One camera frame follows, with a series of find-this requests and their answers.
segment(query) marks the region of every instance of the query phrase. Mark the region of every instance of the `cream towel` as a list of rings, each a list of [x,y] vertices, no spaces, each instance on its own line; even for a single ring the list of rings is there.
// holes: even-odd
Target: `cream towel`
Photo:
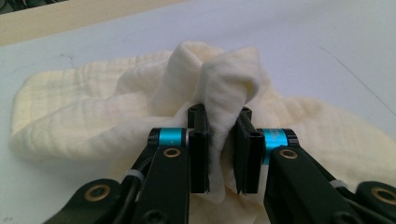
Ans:
[[[121,180],[151,128],[186,127],[186,110],[197,103],[205,104],[212,134],[211,192],[191,196],[191,223],[268,223],[262,205],[267,167],[259,194],[236,195],[233,149],[225,146],[244,105],[253,110],[256,128],[292,128],[352,190],[363,180],[396,185],[394,140],[318,100],[282,97],[254,48],[224,52],[200,42],[29,77],[15,98],[10,147],[36,160],[111,159],[110,176]]]

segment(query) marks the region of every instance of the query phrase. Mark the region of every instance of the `metal bolt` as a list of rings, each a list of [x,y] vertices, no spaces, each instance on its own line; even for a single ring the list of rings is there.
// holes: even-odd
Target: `metal bolt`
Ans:
[[[109,185],[95,185],[85,192],[85,200],[88,202],[99,202],[110,193]]]
[[[163,155],[167,158],[174,158],[174,157],[178,157],[180,155],[180,149],[178,148],[168,148],[163,152]]]
[[[290,149],[282,149],[279,151],[279,154],[281,156],[283,156],[284,158],[291,159],[291,160],[297,159],[297,157],[298,157],[298,154],[295,151],[290,150]]]
[[[372,188],[372,194],[381,202],[396,205],[396,193],[379,187]]]

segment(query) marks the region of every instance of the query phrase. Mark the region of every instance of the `black cable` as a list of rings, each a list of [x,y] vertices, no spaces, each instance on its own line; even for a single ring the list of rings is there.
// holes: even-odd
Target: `black cable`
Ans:
[[[131,186],[128,188],[126,195],[123,197],[125,201],[122,203],[118,213],[116,214],[113,224],[123,224],[127,223],[132,219],[134,204],[137,198],[137,194],[139,193],[140,186],[143,183],[140,183],[140,179],[132,176]]]
[[[309,153],[305,151],[305,155],[308,157],[308,159],[314,163],[314,165],[317,167],[317,169],[322,173],[322,175],[330,182],[333,180],[336,180],[336,178],[329,173],[318,161],[316,161]],[[336,188],[336,190],[345,198],[349,199],[350,201],[356,202],[356,195],[352,193],[349,189],[345,187],[339,187]]]
[[[147,176],[151,162],[152,157],[147,158],[138,165],[137,170],[142,173],[144,177]],[[136,176],[125,176],[121,183],[123,188],[121,198],[125,199],[125,201],[121,203],[118,213],[112,222],[113,224],[123,224],[131,221],[134,214],[136,198],[140,191],[140,187],[143,186],[143,184],[144,183],[142,183],[141,180]]]
[[[6,4],[7,4],[7,0],[4,0],[3,5],[0,6],[0,10],[3,9],[6,6]]]
[[[8,0],[8,3],[14,11],[24,10],[27,8],[21,0]]]

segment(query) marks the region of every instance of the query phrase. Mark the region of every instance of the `blue ring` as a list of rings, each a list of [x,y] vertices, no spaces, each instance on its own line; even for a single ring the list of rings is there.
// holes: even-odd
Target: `blue ring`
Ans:
[[[182,133],[181,128],[161,128],[158,146],[181,147]]]
[[[283,129],[262,129],[262,133],[264,133],[264,161],[262,164],[268,165],[270,163],[271,152],[274,148],[280,146],[288,146],[288,137],[285,134]]]

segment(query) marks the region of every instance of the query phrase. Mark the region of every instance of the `white surface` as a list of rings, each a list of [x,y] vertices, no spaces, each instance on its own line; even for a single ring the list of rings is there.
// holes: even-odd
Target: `white surface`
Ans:
[[[190,1],[0,48],[0,223],[41,223],[102,161],[24,161],[8,149],[12,99],[33,73],[202,40],[256,47],[276,89],[312,96],[396,139],[396,2]]]

